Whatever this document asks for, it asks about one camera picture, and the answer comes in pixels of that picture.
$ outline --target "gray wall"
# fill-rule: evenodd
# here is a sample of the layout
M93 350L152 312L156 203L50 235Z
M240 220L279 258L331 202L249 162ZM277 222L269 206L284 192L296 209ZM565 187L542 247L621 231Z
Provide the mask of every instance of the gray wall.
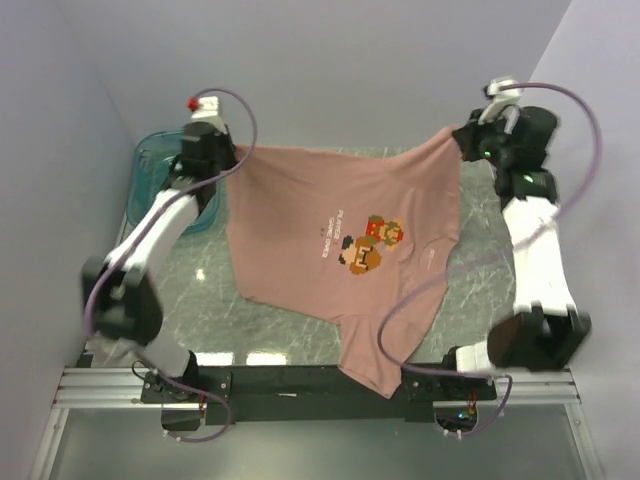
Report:
M225 85L255 108L261 143L307 146L408 146L463 123L489 80L529 78L569 4L58 2L134 139L181 126L190 94Z
M637 0L573 0L534 80L565 85L595 109L604 164L587 198L561 222L571 292L593 317L594 334L572 365L607 478L638 478L640 440L640 33ZM561 116L550 167L573 191L590 155L582 113L554 94L529 102Z
M0 2L0 476L26 478L65 363L79 272L122 218L133 144L64 17Z

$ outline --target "marble table surface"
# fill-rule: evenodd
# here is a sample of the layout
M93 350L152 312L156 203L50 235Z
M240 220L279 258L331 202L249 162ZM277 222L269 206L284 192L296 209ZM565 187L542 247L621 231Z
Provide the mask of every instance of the marble table surface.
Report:
M372 157L406 149L343 149ZM515 293L506 225L493 192L491 170L484 162L462 165L460 241L449 268L503 252L491 265L450 275L449 289L430 332L412 357L439 362L454 345L484 339L491 325L511 309ZM332 364L340 353L339 328L329 322L243 299L236 289L224 232L223 192L215 223L183 236L171 250L156 288L163 303L163 328L198 354L200 363ZM127 225L123 238L132 231ZM94 366L131 365L118 348L95 348Z

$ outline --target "t-shirt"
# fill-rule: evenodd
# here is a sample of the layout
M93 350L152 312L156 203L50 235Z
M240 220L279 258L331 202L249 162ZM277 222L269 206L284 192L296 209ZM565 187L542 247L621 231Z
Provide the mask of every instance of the t-shirt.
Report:
M400 368L378 348L380 323L446 270L458 241L461 153L452 131L385 159L256 147L227 178L240 295L339 324L339 368L387 398ZM446 288L437 284L389 322L383 343L395 358L420 345Z

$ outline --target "laundry basket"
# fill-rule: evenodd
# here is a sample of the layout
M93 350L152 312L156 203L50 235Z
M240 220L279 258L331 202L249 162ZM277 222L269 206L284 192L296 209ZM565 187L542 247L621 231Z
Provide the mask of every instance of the laundry basket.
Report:
M149 135L136 147L133 175L127 199L127 220L138 225L151 209L156 195L167 178L173 158L180 153L182 132L159 132ZM219 193L211 199L202 214L184 234L201 232L216 219L220 205Z

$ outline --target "purple cable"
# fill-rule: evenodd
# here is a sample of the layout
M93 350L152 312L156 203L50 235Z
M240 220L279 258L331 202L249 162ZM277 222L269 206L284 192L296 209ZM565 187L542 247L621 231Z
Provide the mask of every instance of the purple cable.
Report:
M160 207L158 209L158 211L151 217L151 219L149 220L147 225L145 225L145 227L142 229L142 231L136 237L136 239L133 240L133 242L131 242L131 247L129 248L129 250L127 250L122 255L122 257L120 257L113 265L111 265L100 276L100 278L98 278L96 284L93 287L93 290L91 290L91 293L89 294L89 298L87 300L87 305L86 305L85 310L84 310L85 333L87 335L87 338L91 338L91 336L93 335L93 312L95 310L96 301L97 301L97 298L98 298L98 294L100 293L100 290L102 290L102 288L104 288L107 280L109 280L111 275L113 275L118 269L120 269L120 267L122 267L125 264L127 259L131 256L131 254L135 251L135 249L140 245L140 243L142 243L142 240L144 239L144 237L151 231L153 226L160 219L160 217L167 211L167 209L171 205L173 205L181 197L184 197L185 195L188 195L188 194L194 192L195 190L198 190L199 188L202 188L202 187L205 187L205 186L210 185L212 183L215 183L218 180L221 180L224 177L227 177L227 176L231 175L236 170L238 170L238 168L240 168L242 166L242 164L247 160L247 158L249 158L251 156L251 154L253 153L253 149L255 148L256 142L258 141L258 124L256 122L256 117L253 114L253 111L251 110L251 107L249 107L249 104L240 95L238 95L237 93L235 93L235 92L233 92L231 90L228 90L226 88L207 88L205 90L202 90L202 91L198 92L195 95L195 97L199 98L199 97L201 97L202 95L204 95L206 93L226 93L227 95L231 95L232 97L234 97L236 100L238 100L242 104L242 106L247 111L247 114L249 115L249 118L251 119L251 128L252 128L252 131L253 131L252 138L251 138L251 145L249 146L249 149L247 150L247 153L245 153L244 157L242 157L242 159L239 160L238 163L233 168L231 168L229 170L226 170L226 171L220 173L220 175L217 175L217 176L215 176L213 178L209 178L207 180L203 180L201 182L194 183L190 187L185 188L184 190L180 191L179 193L176 193L173 197L171 197L169 200L167 200L167 202L162 207ZM171 437L176 438L176 439L179 438L180 441L187 442L187 443L202 443L202 442L207 442L209 440L213 440L215 438L218 438L219 436L221 436L223 433L225 433L228 430L228 428L231 426L231 422L232 422L232 412L231 412L231 408L229 407L229 404L223 398L221 398L220 396L215 395L213 393L206 392L204 390L200 390L200 389L197 389L197 388L192 388L192 387L190 387L188 385L183 385L183 384L181 384L179 382L176 382L175 380L171 379L171 377L169 377L168 375L166 375L163 372L159 371L158 368L155 365L153 365L151 362L149 362L149 360L147 358L145 358L143 355L141 355L140 352L134 351L134 353L151 370L158 371L158 374L160 375L160 377L165 382L167 382L168 384L170 384L170 385L172 385L172 386L174 386L176 388L179 388L181 390L193 393L195 395L201 395L201 396L210 398L210 399L222 404L222 406L227 411L226 423L222 426L222 428L220 428L220 430L218 430L216 433L214 433L212 435L209 435L207 437L202 437L202 438L184 438L184 437L179 437L178 435L176 435L174 433L170 433L169 435Z
M593 110L591 109L591 107L589 107L589 105L587 105L587 103L582 98L580 98L580 96L573 93L571 90L568 90L566 88L563 88L557 85L549 84L549 83L518 83L518 84L502 87L500 90L505 91L505 90L513 90L518 88L521 88L521 89L542 88L542 89L553 90L555 92L562 93L570 97L582 108L584 113L587 115L589 122L591 123L591 131L593 134L593 157L591 160L591 165L589 166L589 171L587 172L587 175L585 176L584 180L582 181L582 184L580 185L580 187L578 187L576 192L569 198L569 200L565 202L564 206L558 209L556 214L552 217L551 222L553 222L558 218L560 218L565 213L565 211L573 208L573 206L584 196L585 192L593 182L593 179L595 178L596 173L600 168L600 164L602 162L602 132L600 130L600 125L598 124L598 120L596 119L596 116L593 113ZM385 317L382 319L382 323L380 324L380 328L378 329L378 334L377 334L378 348L380 348L380 351L382 352L382 354L389 361L398 365L401 368L404 368L409 372L414 372L414 373L419 373L424 375L443 376L443 377L484 378L487 380L491 380L493 377L490 375L467 374L467 373L459 373L457 371L421 368L415 365L411 365L409 363L402 362L394 358L385 349L384 345L382 344L382 334L384 332L385 327L389 323L389 321L402 308L404 308L409 302L414 300L418 295L427 291L429 288L432 288L433 286L437 285L440 282L446 281L447 275L449 273L460 274L460 273L470 272L474 268L495 263L502 255L508 253L509 251L516 252L524 248L527 248L529 245L535 242L538 239L538 237L540 237L540 235L542 235L544 231L547 230L547 228L548 228L548 224L545 224L542 227L538 228L529 238L516 244L512 248L508 247L502 251L499 251L497 254L487 255L486 257L481 257L471 262L468 262L465 265L452 267L451 269L449 269L448 272L445 271L439 275L436 275L430 278L429 280L427 280L426 282L424 282L422 285L418 286L413 292L409 293L406 297L404 297L396 305L394 305L389 311L389 313L387 313ZM502 401L500 402L496 410L493 412L493 414L490 415L486 421L484 421L480 425L476 425L476 427L473 430L462 433L463 436L472 435L474 433L478 433L484 430L486 427L491 425L500 416L501 412L504 410L504 407L507 404L507 401L509 400L509 396L511 395L511 389L513 387L513 377L511 377L511 375L500 375L496 378L506 378L508 381L507 389L505 391Z

